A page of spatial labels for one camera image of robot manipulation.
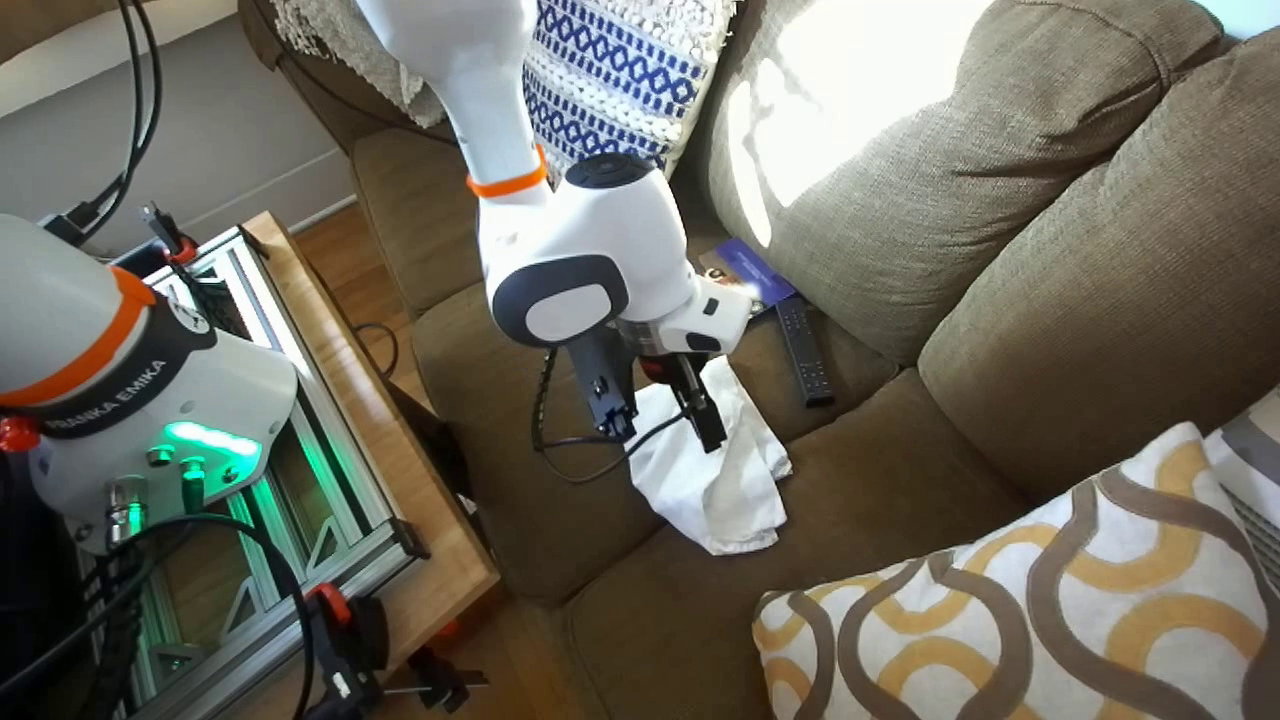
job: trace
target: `sunlight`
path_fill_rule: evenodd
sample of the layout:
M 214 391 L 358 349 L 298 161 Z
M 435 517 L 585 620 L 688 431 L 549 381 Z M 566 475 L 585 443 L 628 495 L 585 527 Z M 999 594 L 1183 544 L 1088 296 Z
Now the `sunlight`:
M 798 205 L 888 122 L 956 84 L 988 0 L 844 0 L 806 9 L 724 96 L 732 181 L 757 241 L 768 209 Z

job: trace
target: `orange ring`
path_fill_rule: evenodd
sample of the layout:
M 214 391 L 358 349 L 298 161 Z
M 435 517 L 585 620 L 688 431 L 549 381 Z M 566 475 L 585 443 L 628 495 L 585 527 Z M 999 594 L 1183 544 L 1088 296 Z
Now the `orange ring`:
M 538 169 L 533 170 L 510 176 L 510 181 L 494 181 L 494 182 L 480 182 L 480 181 L 469 176 L 469 189 L 480 198 L 499 198 L 499 195 L 515 195 L 515 192 L 540 189 L 544 181 L 549 181 L 549 154 L 538 145 Z
M 29 386 L 15 386 L 15 391 L 5 391 L 0 395 L 0 408 L 42 408 L 42 402 L 54 402 L 67 391 L 78 391 L 81 383 L 89 383 L 97 372 L 106 372 L 119 343 L 127 338 L 133 325 L 143 317 L 143 306 L 158 304 L 158 293 L 150 282 L 141 282 L 136 277 L 127 277 L 126 269 L 113 269 L 117 277 L 117 287 L 119 287 L 119 306 L 113 317 L 113 325 L 71 360 L 63 362 L 62 372 L 29 383 Z

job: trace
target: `blue patterned fabric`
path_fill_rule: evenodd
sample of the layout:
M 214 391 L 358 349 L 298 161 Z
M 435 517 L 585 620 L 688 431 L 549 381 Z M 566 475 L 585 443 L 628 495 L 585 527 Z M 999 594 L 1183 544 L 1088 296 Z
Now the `blue patterned fabric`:
M 711 84 L 732 0 L 540 0 L 530 118 L 566 170 L 602 151 L 676 169 Z

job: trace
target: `brown couch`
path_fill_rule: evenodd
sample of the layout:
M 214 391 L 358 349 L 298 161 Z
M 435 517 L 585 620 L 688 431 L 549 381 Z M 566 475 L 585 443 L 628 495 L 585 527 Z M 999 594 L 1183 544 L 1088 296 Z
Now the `brown couch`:
M 676 170 L 692 253 L 757 241 L 817 304 L 838 381 L 838 402 L 800 408 L 774 318 L 732 353 L 798 472 L 779 544 L 718 561 L 626 472 L 576 485 L 611 453 L 533 453 L 540 353 L 486 310 L 456 148 L 279 47 L 243 0 L 261 56 L 351 154 L 488 547 L 558 616 L 592 717 L 768 717 L 750 633 L 762 591 L 973 540 L 1280 381 L 1277 30 L 1228 44 L 1191 0 L 998 0 L 950 99 L 775 192 L 793 151 L 768 151 L 765 122 L 849 72 L 842 56 L 790 64 L 790 30 L 842 3 L 741 3 Z M 553 395 L 553 422 L 580 422 L 567 372 Z

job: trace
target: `floor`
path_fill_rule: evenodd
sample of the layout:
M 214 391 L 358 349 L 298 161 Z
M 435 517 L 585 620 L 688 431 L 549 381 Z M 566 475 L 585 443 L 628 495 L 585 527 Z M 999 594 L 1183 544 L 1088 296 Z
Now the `floor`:
M 409 317 L 402 310 L 389 272 L 381 269 L 362 209 L 349 205 L 320 225 L 293 231 L 300 254 L 325 279 L 345 318 L 358 328 L 371 362 L 405 391 L 422 395 L 409 353 Z M 456 633 L 435 640 L 435 652 L 459 670 L 486 670 L 486 688 L 456 713 L 424 709 L 418 695 L 389 695 L 381 720 L 456 717 L 456 720 L 576 720 L 585 705 L 566 678 L 566 659 L 549 640 L 544 611 L 510 599 L 503 591 L 476 602 Z

